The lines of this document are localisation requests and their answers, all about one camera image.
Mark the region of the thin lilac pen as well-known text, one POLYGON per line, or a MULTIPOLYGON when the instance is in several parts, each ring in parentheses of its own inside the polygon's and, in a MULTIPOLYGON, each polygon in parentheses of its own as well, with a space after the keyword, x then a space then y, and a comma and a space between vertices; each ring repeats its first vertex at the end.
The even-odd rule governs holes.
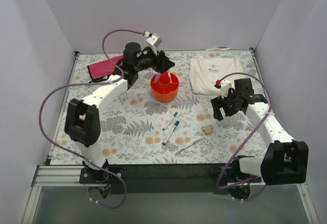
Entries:
POLYGON ((178 151, 175 152, 175 155, 180 154, 184 150, 187 150, 188 148, 192 147, 193 145, 197 144, 198 142, 201 142, 201 139, 195 140, 194 142, 190 142, 189 144, 185 145, 183 148, 179 149, 178 151))

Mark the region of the green cap white marker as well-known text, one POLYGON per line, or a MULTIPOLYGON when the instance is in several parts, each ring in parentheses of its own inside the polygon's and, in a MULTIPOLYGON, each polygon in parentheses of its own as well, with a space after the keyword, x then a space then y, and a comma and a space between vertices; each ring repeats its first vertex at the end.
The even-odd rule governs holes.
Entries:
POLYGON ((164 125, 164 127, 162 128, 162 130, 166 130, 167 127, 169 126, 169 124, 175 119, 175 117, 177 116, 178 112, 175 112, 170 119, 167 121, 167 123, 164 125))

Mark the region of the blue cap white marker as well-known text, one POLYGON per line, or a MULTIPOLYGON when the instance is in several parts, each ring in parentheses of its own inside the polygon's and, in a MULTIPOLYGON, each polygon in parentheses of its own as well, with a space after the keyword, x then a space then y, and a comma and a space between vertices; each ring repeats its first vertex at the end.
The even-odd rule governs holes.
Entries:
POLYGON ((163 141, 163 143, 162 143, 163 145, 166 145, 166 144, 168 143, 169 139, 170 139, 171 136, 173 135, 173 133, 174 133, 174 131, 176 130, 176 128, 178 127, 178 125, 179 125, 179 121, 177 120, 177 121, 174 123, 173 127, 171 128, 171 130, 169 131, 169 133, 168 133, 168 135, 166 136, 165 140, 163 141))

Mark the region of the lilac pastel highlighter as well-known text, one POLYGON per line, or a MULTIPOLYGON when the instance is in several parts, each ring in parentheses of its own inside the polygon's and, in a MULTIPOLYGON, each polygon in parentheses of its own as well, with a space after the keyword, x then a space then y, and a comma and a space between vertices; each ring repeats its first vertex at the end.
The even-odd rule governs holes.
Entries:
POLYGON ((161 77, 161 73, 157 73, 156 74, 156 76, 155 76, 155 82, 158 82, 159 81, 159 79, 160 79, 160 77, 161 77))

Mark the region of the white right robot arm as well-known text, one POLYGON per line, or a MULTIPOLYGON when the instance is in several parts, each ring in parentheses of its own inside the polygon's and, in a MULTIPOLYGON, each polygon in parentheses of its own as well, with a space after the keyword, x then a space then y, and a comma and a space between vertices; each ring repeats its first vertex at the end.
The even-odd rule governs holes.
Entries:
POLYGON ((240 156, 236 150, 218 176, 220 181, 228 168, 237 182, 261 178, 267 185, 301 184, 306 180, 309 148, 303 141, 295 140, 281 126, 272 111, 269 95, 256 94, 252 87, 254 76, 230 82, 230 74, 216 80, 214 87, 220 95, 211 100, 213 117, 222 121, 242 111, 254 126, 243 141, 259 132, 267 150, 263 157, 240 156))

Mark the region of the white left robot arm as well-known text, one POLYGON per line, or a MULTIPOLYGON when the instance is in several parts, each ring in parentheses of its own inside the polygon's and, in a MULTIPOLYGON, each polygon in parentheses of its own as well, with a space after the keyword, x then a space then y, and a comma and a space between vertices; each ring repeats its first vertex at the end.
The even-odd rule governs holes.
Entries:
POLYGON ((82 99, 72 99, 68 104, 64 131, 74 141, 83 157, 85 166, 92 169, 91 177, 97 183, 104 183, 109 171, 99 146, 100 115, 103 110, 120 94, 126 92, 138 79, 138 73, 153 69, 165 73, 174 67, 164 51, 153 52, 150 47, 141 48, 136 42, 126 44, 123 56, 113 63, 114 71, 105 85, 100 86, 82 99))

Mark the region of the orange round desk organizer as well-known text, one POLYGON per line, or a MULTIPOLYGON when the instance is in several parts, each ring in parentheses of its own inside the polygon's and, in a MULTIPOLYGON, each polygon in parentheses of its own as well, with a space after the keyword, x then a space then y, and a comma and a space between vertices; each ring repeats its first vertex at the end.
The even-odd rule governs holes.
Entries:
POLYGON ((150 81, 151 93, 155 100, 161 103, 173 101, 179 90, 179 79, 171 73, 171 77, 161 76, 158 82, 155 82, 154 75, 150 81))

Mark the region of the small brown binder clip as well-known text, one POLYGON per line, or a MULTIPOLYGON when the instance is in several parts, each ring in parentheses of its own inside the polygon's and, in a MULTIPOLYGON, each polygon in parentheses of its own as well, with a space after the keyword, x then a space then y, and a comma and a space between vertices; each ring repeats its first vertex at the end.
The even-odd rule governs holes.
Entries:
POLYGON ((213 132, 213 126, 212 125, 202 126, 201 130, 205 133, 205 135, 208 135, 213 132))

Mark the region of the cream folded t-shirt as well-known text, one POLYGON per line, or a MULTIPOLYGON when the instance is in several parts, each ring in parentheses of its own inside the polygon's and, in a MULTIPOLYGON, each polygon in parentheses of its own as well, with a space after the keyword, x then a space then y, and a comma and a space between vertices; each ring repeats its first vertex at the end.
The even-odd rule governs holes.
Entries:
POLYGON ((198 56, 190 60, 189 79, 192 92, 200 95, 220 95, 221 91, 215 87, 216 81, 224 76, 236 72, 227 79, 233 82, 240 79, 243 68, 238 58, 211 58, 198 56))

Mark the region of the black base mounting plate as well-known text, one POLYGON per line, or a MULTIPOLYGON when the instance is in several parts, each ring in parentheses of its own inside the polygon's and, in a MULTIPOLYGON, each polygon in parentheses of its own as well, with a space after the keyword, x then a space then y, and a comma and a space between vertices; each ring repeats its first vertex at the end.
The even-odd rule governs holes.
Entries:
POLYGON ((228 194, 216 187, 224 164, 126 164, 110 165, 108 170, 121 174, 128 193, 209 192, 228 194))

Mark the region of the aluminium frame rail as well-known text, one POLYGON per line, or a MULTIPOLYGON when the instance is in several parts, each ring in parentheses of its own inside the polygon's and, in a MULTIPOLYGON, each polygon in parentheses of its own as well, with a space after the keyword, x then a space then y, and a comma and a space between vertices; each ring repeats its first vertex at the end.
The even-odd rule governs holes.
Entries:
POLYGON ((38 166, 32 186, 75 186, 79 185, 82 166, 38 166))

